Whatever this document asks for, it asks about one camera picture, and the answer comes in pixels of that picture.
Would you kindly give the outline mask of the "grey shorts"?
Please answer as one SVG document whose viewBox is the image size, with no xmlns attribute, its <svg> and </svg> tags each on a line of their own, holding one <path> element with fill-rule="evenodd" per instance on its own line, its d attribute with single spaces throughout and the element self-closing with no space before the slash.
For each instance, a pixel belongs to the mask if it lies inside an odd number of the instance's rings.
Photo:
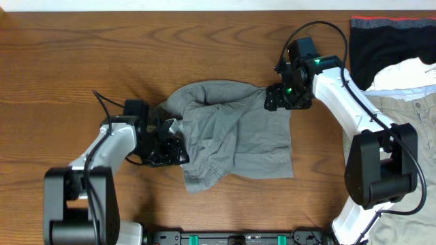
<svg viewBox="0 0 436 245">
<path fill-rule="evenodd" d="M 205 191 L 228 174 L 251 179 L 292 178 L 291 112 L 265 109 L 266 88 L 230 80 L 195 82 L 155 109 L 179 121 L 189 162 L 189 193 Z"/>
</svg>

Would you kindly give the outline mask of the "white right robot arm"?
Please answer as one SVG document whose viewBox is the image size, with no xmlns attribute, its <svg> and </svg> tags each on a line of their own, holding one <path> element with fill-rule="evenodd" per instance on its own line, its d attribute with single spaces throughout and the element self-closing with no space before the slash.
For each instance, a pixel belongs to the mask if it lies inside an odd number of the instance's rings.
<svg viewBox="0 0 436 245">
<path fill-rule="evenodd" d="M 275 67 L 281 83 L 267 88 L 265 108 L 305 110 L 320 100 L 351 142 L 345 163 L 347 201 L 323 236 L 323 244 L 361 244 L 392 206 L 423 179 L 417 162 L 416 130 L 396 124 L 355 85 L 337 56 L 307 55 Z"/>
</svg>

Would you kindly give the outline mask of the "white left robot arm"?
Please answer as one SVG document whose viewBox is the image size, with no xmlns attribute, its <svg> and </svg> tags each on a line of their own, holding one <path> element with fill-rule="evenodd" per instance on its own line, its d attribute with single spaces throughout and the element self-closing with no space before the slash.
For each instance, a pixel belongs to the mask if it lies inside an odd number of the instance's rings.
<svg viewBox="0 0 436 245">
<path fill-rule="evenodd" d="M 44 243 L 150 243 L 141 224 L 121 220 L 114 176 L 132 154 L 148 167 L 188 163 L 180 128 L 175 118 L 151 126 L 146 116 L 104 120 L 82 155 L 44 176 Z"/>
</svg>

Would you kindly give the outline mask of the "black garment red waistband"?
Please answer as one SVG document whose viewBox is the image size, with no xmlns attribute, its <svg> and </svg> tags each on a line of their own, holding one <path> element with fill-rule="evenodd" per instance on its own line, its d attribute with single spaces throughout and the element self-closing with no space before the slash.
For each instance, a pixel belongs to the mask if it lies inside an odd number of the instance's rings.
<svg viewBox="0 0 436 245">
<path fill-rule="evenodd" d="M 366 90 L 382 69 L 419 58 L 435 63 L 435 18 L 353 16 L 349 58 L 356 85 Z"/>
</svg>

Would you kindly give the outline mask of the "white shirt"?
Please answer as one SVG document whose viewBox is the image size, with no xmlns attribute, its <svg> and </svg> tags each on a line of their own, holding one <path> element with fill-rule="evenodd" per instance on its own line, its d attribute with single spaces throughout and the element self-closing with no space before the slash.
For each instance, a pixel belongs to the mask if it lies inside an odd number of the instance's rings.
<svg viewBox="0 0 436 245">
<path fill-rule="evenodd" d="M 427 65 L 419 58 L 413 58 L 385 67 L 363 93 L 404 101 L 435 94 L 435 64 Z"/>
</svg>

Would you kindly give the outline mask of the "beige khaki shorts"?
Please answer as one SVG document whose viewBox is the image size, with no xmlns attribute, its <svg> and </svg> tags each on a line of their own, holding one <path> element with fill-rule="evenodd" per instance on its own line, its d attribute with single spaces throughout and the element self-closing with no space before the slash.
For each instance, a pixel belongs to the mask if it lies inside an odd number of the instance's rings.
<svg viewBox="0 0 436 245">
<path fill-rule="evenodd" d="M 340 244 L 434 244 L 435 96 L 369 101 L 346 137 L 349 198 L 332 229 Z"/>
</svg>

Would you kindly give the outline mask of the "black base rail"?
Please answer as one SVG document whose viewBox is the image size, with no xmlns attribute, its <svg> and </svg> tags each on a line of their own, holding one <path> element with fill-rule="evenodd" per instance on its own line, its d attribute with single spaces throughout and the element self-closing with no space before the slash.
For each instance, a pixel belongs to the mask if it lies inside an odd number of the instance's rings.
<svg viewBox="0 0 436 245">
<path fill-rule="evenodd" d="M 334 245 L 331 230 L 294 229 L 288 233 L 145 232 L 142 245 Z"/>
</svg>

